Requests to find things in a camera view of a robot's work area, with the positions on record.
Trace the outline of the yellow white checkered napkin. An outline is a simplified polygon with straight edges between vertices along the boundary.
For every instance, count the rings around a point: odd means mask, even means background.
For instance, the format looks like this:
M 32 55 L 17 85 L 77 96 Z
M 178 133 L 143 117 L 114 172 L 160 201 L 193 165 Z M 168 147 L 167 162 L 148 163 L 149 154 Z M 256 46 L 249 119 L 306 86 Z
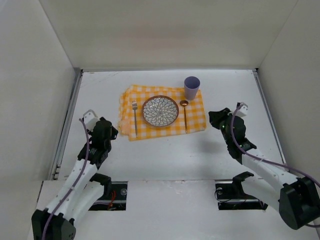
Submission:
M 145 122 L 142 117 L 144 102 L 153 96 L 167 96 L 172 98 L 179 107 L 177 120 L 168 127 L 153 127 Z M 119 99 L 118 131 L 121 135 L 128 136 L 130 141 L 170 137 L 186 134 L 184 122 L 184 108 L 180 101 L 184 99 L 184 89 L 180 87 L 131 85 Z M 135 135 L 134 111 L 132 101 L 137 102 L 137 137 Z M 205 108 L 200 90 L 194 100 L 186 107 L 188 134 L 204 131 L 207 128 Z

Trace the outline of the copper coloured spoon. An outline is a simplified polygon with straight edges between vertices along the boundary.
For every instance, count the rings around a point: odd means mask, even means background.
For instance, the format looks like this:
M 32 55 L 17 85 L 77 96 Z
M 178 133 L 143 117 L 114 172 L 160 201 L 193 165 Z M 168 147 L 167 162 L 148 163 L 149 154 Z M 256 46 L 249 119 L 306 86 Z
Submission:
M 187 124 L 187 111 L 186 107 L 188 106 L 189 102 L 187 100 L 181 100 L 179 104 L 183 107 L 183 114 L 184 114 L 184 125 L 185 125 L 185 133 L 188 133 L 188 124 Z

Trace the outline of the lilac plastic cup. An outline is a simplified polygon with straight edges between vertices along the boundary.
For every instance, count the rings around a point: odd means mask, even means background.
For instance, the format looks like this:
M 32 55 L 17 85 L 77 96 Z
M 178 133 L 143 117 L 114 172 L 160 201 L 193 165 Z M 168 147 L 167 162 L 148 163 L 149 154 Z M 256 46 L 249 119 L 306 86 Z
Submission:
M 195 76 L 189 76 L 184 80 L 184 97 L 192 101 L 195 99 L 200 87 L 200 80 Z

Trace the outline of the silver metal fork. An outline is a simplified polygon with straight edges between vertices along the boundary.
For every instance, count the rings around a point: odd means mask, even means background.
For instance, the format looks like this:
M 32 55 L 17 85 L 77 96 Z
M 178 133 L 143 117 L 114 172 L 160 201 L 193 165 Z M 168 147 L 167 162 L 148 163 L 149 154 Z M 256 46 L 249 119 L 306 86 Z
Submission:
M 132 109 L 134 112 L 134 128 L 135 128 L 135 137 L 138 137 L 138 125 L 137 125 L 137 109 L 138 109 L 138 104 L 136 100 L 132 101 Z

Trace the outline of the floral patterned ceramic plate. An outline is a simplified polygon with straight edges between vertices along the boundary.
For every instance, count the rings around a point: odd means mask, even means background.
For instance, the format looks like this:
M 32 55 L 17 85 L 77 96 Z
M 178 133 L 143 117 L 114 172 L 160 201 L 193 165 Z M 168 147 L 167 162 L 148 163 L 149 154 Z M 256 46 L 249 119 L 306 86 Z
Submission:
M 165 128 L 172 125 L 177 120 L 179 112 L 177 103 L 164 95 L 155 95 L 148 98 L 141 109 L 145 122 L 156 128 Z

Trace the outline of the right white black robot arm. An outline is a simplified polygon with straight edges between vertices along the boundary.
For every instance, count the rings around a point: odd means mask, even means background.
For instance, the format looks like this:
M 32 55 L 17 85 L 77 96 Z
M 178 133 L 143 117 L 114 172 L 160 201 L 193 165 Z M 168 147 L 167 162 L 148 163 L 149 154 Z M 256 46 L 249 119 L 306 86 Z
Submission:
M 211 126 L 221 131 L 230 156 L 250 169 L 232 179 L 234 191 L 272 207 L 293 230 L 312 227 L 311 222 L 320 217 L 319 182 L 298 169 L 268 160 L 246 138 L 243 117 L 247 113 L 243 102 L 234 111 L 224 108 L 208 113 Z

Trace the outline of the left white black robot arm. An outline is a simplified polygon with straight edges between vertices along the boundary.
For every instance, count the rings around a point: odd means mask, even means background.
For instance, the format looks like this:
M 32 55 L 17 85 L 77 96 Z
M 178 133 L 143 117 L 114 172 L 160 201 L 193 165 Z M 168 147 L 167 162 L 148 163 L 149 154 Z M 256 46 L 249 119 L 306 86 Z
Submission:
M 35 240 L 73 240 L 80 219 L 104 194 L 109 193 L 111 178 L 98 173 L 112 149 L 118 130 L 104 117 L 87 113 L 79 120 L 86 143 L 62 188 L 43 209 L 31 217 Z

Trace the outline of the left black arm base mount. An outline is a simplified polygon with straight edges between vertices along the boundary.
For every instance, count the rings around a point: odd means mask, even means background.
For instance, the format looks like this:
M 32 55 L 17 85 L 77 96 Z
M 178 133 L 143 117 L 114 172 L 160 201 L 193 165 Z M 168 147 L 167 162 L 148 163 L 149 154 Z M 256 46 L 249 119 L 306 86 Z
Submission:
M 98 198 L 89 211 L 125 211 L 127 207 L 128 182 L 112 181 L 111 177 L 96 173 L 91 182 L 100 183 L 103 195 Z

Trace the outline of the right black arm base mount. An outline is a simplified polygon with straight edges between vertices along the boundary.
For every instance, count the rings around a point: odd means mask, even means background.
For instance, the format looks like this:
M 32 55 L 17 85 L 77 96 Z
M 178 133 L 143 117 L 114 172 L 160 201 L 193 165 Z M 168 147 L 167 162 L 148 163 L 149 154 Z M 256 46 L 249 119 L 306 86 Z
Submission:
M 220 211 L 237 211 L 237 210 L 263 210 L 268 205 L 256 197 L 246 194 L 243 190 L 242 183 L 255 175 L 251 172 L 243 172 L 232 180 L 217 181 L 215 183 L 214 197 L 217 200 L 217 206 Z

